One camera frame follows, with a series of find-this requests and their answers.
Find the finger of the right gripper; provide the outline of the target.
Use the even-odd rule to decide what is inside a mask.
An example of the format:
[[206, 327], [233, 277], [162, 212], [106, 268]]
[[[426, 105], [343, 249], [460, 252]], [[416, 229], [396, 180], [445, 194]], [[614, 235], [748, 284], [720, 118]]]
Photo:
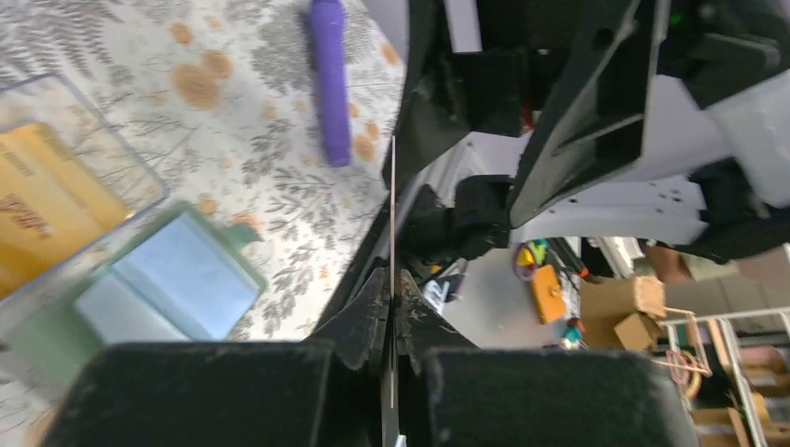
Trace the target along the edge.
[[509, 196], [516, 228], [629, 168], [642, 154], [666, 1], [590, 1], [565, 69], [521, 156]]
[[456, 63], [482, 51], [471, 1], [409, 1], [407, 16], [402, 98], [381, 170], [385, 186], [395, 192], [470, 133]]

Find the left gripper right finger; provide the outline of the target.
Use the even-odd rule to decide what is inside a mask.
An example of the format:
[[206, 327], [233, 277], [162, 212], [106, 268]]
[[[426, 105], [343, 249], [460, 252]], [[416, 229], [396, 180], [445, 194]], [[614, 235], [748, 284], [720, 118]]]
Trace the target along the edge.
[[392, 274], [393, 430], [410, 446], [694, 446], [669, 374], [628, 351], [483, 349]]

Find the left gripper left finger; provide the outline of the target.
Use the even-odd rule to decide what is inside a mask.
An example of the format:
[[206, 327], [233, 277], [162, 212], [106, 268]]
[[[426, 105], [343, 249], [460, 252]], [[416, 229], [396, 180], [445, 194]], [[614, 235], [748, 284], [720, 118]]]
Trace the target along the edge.
[[389, 446], [389, 272], [300, 342], [125, 343], [92, 358], [45, 446]]

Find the gold vip card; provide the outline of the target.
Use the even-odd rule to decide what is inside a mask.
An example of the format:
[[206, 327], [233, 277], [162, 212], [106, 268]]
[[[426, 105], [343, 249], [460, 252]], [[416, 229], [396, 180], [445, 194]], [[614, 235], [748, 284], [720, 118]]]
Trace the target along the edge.
[[1, 134], [1, 295], [9, 296], [133, 214], [53, 130]]
[[389, 194], [389, 307], [391, 318], [391, 334], [389, 342], [389, 358], [388, 358], [388, 393], [389, 393], [389, 408], [395, 409], [396, 405], [396, 388], [397, 388], [397, 353], [396, 353], [396, 335], [395, 335], [395, 322], [394, 312], [396, 309], [396, 203], [397, 203], [397, 182], [396, 182], [396, 148], [397, 140], [395, 134], [392, 134], [390, 141], [390, 194]]

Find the green card holder wallet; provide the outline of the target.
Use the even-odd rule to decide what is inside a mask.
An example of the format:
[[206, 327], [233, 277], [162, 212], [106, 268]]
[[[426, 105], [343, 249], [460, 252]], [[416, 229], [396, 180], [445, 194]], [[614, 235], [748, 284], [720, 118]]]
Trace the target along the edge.
[[266, 290], [243, 250], [249, 223], [216, 226], [186, 201], [171, 205], [118, 253], [85, 271], [41, 280], [1, 308], [1, 341], [68, 384], [96, 352], [126, 342], [216, 342]]

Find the clear box with orange blocks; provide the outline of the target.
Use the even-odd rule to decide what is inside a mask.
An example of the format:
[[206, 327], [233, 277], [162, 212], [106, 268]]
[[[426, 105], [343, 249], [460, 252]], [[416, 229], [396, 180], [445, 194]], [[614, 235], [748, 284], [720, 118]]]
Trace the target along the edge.
[[168, 195], [65, 76], [2, 88], [2, 330], [64, 295], [89, 268], [90, 250]]

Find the gold VIP card in box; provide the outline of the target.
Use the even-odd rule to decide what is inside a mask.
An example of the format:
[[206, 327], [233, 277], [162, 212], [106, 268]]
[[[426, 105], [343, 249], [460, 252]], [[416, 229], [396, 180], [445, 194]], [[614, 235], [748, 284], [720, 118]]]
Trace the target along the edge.
[[53, 130], [1, 134], [1, 295], [9, 296], [133, 214]]

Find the purple cylinder tube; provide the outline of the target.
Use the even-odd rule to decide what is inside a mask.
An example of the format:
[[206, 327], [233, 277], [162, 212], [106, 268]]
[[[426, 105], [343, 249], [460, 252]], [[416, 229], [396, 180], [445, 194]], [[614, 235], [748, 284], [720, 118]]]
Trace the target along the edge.
[[343, 48], [344, 9], [335, 0], [313, 1], [308, 22], [318, 76], [324, 149], [331, 166], [345, 167], [351, 160], [351, 132]]

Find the cardboard boxes in background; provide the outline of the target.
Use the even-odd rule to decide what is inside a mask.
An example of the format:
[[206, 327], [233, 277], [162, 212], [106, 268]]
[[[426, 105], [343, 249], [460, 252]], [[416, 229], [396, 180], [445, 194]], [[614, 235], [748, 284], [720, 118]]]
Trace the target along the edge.
[[583, 340], [593, 349], [647, 351], [662, 336], [664, 285], [654, 277], [605, 278], [579, 290]]

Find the floral table mat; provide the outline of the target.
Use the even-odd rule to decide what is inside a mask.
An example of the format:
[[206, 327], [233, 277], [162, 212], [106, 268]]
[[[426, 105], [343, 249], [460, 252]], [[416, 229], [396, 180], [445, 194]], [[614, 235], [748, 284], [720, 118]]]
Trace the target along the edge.
[[[89, 251], [107, 260], [171, 204], [251, 224], [243, 251], [267, 287], [232, 340], [299, 340], [318, 323], [384, 198], [379, 170], [401, 96], [399, 51], [346, 1], [352, 161], [329, 165], [306, 1], [5, 1], [1, 90], [65, 76], [143, 157], [169, 195]], [[1, 442], [33, 446], [66, 385], [1, 341]]]

